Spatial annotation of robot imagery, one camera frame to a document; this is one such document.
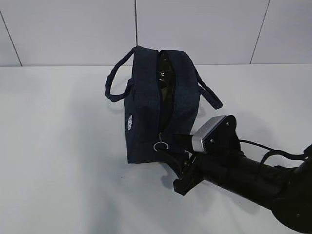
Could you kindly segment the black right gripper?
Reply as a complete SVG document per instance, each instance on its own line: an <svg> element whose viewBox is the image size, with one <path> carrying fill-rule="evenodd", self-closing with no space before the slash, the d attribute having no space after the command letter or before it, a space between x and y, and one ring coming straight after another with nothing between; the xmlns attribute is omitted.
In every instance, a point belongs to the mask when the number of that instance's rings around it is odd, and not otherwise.
<svg viewBox="0 0 312 234"><path fill-rule="evenodd" d="M193 154L192 137L191 134L173 134L175 143L187 152L159 150L160 162L166 163L178 177L173 182L173 187L180 195L186 195L203 181L212 182L212 173L209 171L212 156L202 153Z"/></svg>

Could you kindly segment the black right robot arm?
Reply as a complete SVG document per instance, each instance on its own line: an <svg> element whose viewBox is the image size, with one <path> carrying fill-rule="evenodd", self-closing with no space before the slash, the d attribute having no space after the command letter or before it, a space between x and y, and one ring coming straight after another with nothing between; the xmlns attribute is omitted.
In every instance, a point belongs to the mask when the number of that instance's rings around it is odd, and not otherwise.
<svg viewBox="0 0 312 234"><path fill-rule="evenodd" d="M312 149L300 155L268 151L261 161L247 158L237 136L208 144L204 153L178 137L182 153L159 149L161 160L176 173L175 192L185 195L203 181L211 182L272 212L284 226L312 231Z"/></svg>

